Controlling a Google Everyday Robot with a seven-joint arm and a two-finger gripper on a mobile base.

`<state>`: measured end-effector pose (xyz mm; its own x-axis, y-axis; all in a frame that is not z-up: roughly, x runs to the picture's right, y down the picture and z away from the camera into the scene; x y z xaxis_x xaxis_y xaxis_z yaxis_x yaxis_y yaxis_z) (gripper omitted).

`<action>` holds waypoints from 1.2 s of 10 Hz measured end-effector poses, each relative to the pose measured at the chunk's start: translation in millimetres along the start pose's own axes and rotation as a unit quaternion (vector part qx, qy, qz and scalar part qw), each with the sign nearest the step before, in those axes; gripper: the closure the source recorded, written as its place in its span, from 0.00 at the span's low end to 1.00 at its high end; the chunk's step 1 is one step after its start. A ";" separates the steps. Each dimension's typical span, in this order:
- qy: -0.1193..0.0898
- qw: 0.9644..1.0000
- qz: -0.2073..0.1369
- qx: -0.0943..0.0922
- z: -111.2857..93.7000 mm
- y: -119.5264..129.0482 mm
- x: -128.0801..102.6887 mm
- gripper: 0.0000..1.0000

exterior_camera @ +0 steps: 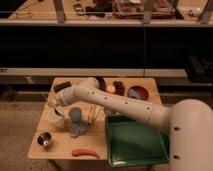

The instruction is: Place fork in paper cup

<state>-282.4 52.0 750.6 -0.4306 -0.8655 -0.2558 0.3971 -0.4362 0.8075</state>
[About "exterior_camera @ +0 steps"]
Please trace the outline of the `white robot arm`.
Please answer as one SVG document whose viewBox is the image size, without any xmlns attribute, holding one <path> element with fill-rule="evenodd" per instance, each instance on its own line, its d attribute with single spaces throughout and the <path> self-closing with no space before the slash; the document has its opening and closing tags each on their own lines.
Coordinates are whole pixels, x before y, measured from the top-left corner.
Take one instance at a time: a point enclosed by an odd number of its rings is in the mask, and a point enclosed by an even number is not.
<svg viewBox="0 0 213 171">
<path fill-rule="evenodd" d="M 213 110 L 197 99 L 172 107 L 104 92 L 88 77 L 57 92 L 51 103 L 66 107 L 79 101 L 110 108 L 170 135 L 169 171 L 213 171 Z"/>
</svg>

